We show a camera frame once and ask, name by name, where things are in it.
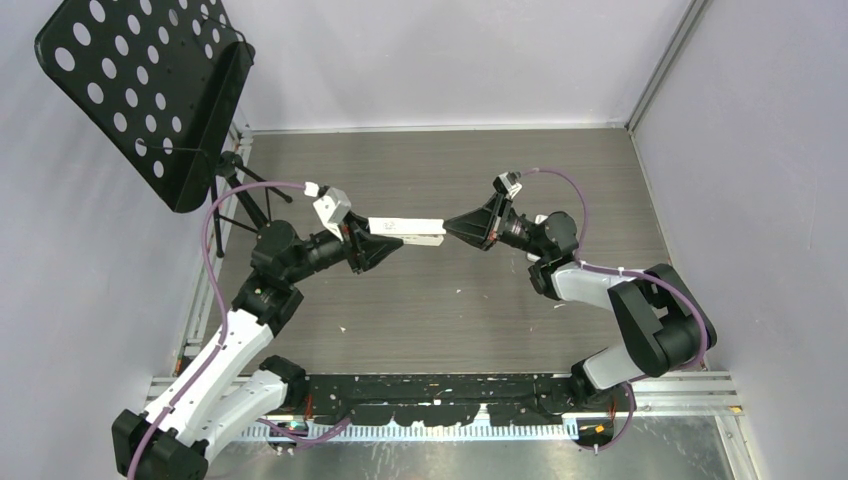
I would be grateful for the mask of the white remote control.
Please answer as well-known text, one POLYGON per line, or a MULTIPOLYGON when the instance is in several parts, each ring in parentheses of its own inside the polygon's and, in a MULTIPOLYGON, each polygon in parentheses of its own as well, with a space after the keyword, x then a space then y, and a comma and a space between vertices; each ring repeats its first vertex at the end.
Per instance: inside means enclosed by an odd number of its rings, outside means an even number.
MULTIPOLYGON (((533 227, 533 233, 534 233, 534 234, 536 234, 536 233, 537 233, 537 231, 538 231, 538 227, 539 227, 539 226, 541 226, 541 225, 542 225, 542 223, 543 223, 543 222, 544 222, 547 218, 548 218, 548 216, 547 216, 547 215, 545 215, 545 214, 537 214, 537 215, 535 216, 535 218, 534 218, 534 227, 533 227)), ((528 262, 533 263, 533 262, 538 261, 538 260, 540 259, 540 256, 539 256, 539 255, 536 255, 536 254, 533 254, 533 253, 527 253, 527 254, 526 254, 526 259, 527 259, 527 261, 528 261, 528 262)))
POLYGON ((438 247, 446 230, 443 219, 369 217, 369 232, 402 240, 404 244, 438 247))

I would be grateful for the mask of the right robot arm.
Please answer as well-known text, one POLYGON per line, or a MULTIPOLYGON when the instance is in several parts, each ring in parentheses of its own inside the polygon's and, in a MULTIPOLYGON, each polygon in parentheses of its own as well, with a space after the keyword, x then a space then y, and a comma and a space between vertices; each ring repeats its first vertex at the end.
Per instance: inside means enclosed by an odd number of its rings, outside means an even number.
POLYGON ((584 410, 598 409, 626 382, 699 362, 716 342, 714 327, 672 266, 627 270, 579 260, 577 226, 563 211, 536 223, 495 193, 483 206, 446 220, 444 228, 482 251, 501 243, 535 257, 528 274, 537 294, 614 315, 620 342, 573 365, 567 380, 568 399, 584 410))

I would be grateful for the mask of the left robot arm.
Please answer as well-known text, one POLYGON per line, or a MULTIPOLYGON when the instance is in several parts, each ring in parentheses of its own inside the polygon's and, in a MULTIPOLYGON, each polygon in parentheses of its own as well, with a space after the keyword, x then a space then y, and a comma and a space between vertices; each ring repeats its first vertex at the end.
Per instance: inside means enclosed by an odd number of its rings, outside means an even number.
POLYGON ((216 338, 143 412, 125 410, 113 422, 118 472, 128 479, 201 479, 222 448, 260 416, 298 412, 309 395, 306 372, 278 355, 245 385, 227 389, 293 317, 303 301, 297 282, 340 262, 355 273, 374 268, 403 246, 401 223, 349 213, 307 239, 284 220, 261 228, 253 271, 216 338))

